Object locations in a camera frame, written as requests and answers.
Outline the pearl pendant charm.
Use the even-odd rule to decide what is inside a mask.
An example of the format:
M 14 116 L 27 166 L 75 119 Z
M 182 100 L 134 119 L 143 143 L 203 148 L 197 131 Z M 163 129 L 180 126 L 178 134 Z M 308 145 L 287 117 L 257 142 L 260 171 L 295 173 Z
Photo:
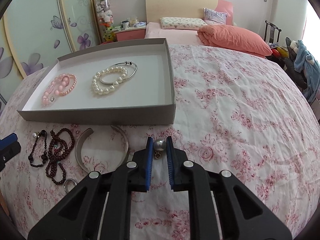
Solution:
M 166 150 L 166 140 L 163 138 L 156 139 L 153 143 L 155 159 L 159 159 Z

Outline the thin silver bangle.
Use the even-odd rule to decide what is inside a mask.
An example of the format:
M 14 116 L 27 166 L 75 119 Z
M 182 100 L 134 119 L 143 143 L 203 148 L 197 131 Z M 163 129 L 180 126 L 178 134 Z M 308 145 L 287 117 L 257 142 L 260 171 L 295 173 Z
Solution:
M 129 71 L 127 70 L 127 67 L 132 67 L 133 72 L 129 74 Z M 132 61 L 124 61 L 120 63 L 113 64 L 106 69 L 103 69 L 96 73 L 97 79 L 103 84 L 103 85 L 112 85 L 114 81 L 112 82 L 106 82 L 103 80 L 103 77 L 107 74 L 113 74 L 113 73 L 119 73 L 120 76 L 116 79 L 117 83 L 122 83 L 126 80 L 131 79 L 135 73 L 138 70 L 137 64 L 135 64 Z

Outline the wide silver cuff bangle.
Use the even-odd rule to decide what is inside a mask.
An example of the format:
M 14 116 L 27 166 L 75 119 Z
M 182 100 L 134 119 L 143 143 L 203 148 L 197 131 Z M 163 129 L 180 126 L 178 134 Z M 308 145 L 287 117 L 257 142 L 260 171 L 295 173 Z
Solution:
M 113 132 L 99 130 L 96 135 L 92 128 L 80 135 L 75 146 L 75 159 L 85 172 L 113 171 L 129 158 L 129 139 L 118 126 L 112 125 Z

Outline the grey cardboard tray box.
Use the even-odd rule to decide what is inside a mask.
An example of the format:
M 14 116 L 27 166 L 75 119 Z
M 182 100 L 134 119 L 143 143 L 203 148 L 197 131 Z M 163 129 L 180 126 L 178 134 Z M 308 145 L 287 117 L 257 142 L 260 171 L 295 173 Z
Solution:
M 135 75 L 117 83 L 119 73 L 96 73 L 132 61 Z M 176 103 L 167 40 L 131 40 L 80 50 L 57 59 L 34 82 L 18 113 L 28 121 L 83 125 L 170 125 Z

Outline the pink floral bedsheet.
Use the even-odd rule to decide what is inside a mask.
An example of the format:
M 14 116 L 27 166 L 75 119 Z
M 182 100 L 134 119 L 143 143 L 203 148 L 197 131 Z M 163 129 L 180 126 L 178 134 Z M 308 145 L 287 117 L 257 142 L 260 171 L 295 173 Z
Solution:
M 170 45 L 176 91 L 172 126 L 123 126 L 130 153 L 147 137 L 172 136 L 176 148 L 206 170 L 230 170 L 289 228 L 293 239 L 319 203 L 319 123 L 310 105 L 275 63 L 236 51 Z M 21 153 L 1 172 L 1 192 L 19 232 L 30 229 L 65 192 L 30 167 L 33 132 L 62 124 L 25 121 L 17 107 L 44 72 L 22 81 L 1 113 L 1 139 L 16 133 Z M 77 140 L 87 126 L 68 124 Z M 165 154 L 153 161 L 147 193 L 131 195 L 130 239 L 190 239 L 187 192 L 174 193 Z

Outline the pink bedside table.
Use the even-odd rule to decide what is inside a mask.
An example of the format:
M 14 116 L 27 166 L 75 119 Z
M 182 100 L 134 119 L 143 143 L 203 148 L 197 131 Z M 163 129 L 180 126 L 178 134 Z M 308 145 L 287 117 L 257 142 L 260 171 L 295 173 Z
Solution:
M 146 27 L 134 28 L 115 31 L 117 41 L 138 40 L 145 38 Z

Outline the wardrobe with purple flowers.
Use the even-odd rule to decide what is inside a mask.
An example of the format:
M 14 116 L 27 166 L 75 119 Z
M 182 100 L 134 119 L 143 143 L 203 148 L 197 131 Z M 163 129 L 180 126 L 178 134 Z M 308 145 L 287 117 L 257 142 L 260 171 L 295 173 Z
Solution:
M 12 0 L 1 17 L 1 108 L 28 75 L 98 44 L 93 0 Z

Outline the pink bed sheet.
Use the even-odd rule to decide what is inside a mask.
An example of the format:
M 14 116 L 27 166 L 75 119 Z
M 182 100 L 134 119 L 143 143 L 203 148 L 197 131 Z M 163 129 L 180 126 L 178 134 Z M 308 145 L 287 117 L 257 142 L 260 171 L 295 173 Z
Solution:
M 195 30 L 162 29 L 155 22 L 146 25 L 145 38 L 166 38 L 168 44 L 203 45 Z

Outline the orange pink duvet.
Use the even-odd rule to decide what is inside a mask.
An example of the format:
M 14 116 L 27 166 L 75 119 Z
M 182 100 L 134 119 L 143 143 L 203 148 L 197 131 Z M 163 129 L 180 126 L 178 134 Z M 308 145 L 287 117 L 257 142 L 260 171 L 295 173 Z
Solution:
M 270 56 L 269 45 L 256 33 L 237 26 L 204 25 L 197 35 L 206 46 L 225 48 L 259 56 Z

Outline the white mug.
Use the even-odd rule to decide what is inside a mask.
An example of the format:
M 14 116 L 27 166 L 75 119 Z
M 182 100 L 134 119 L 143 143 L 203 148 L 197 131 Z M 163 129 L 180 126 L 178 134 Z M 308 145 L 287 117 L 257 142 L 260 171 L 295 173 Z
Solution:
M 129 21 L 123 21 L 122 23 L 121 23 L 121 28 L 122 29 L 128 29 L 128 27 L 129 27 Z

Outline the white floral pillow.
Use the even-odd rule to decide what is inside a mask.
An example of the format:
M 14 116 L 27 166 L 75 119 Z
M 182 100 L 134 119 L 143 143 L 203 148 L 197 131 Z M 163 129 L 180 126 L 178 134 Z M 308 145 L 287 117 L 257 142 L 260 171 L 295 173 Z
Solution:
M 163 17 L 160 19 L 162 29 L 199 30 L 207 25 L 201 18 Z

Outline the lilac patterned pillow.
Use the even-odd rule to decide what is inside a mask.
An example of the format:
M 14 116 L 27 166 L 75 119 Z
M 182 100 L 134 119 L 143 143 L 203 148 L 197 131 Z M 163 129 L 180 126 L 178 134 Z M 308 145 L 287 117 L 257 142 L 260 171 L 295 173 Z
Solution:
M 204 8 L 204 17 L 203 20 L 208 25 L 214 24 L 226 24 L 228 14 L 225 12 L 217 12 L 212 9 Z

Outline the clear tube of plush toys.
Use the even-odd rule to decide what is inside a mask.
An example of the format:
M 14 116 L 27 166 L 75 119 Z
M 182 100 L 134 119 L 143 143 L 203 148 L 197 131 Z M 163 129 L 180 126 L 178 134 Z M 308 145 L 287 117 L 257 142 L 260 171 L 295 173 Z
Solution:
M 113 29 L 113 12 L 109 0 L 94 0 L 95 14 L 102 43 L 116 42 L 117 37 Z

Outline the beige pink headboard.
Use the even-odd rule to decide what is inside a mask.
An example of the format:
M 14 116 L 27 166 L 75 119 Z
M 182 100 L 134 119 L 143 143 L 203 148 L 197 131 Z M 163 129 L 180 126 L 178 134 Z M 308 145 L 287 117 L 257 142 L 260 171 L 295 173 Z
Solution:
M 227 25 L 233 22 L 233 4 L 225 0 L 145 0 L 146 20 L 160 22 L 163 17 L 203 18 L 204 8 L 225 12 Z

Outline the blue plush clothing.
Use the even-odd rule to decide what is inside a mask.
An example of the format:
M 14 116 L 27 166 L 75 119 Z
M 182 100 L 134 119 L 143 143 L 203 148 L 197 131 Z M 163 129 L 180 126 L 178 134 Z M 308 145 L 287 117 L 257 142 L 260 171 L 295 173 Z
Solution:
M 303 90 L 303 95 L 308 103 L 313 103 L 319 92 L 319 63 L 309 53 L 302 40 L 298 40 L 297 56 L 294 61 L 296 72 L 304 72 L 307 80 L 307 88 Z

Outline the dark wooden chair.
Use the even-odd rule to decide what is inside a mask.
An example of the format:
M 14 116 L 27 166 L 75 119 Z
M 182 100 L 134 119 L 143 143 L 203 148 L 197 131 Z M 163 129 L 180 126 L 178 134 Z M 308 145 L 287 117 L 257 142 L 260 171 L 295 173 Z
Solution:
M 265 21 L 265 24 L 264 41 L 267 42 L 267 37 L 269 37 L 268 43 L 278 43 L 282 30 L 267 20 Z

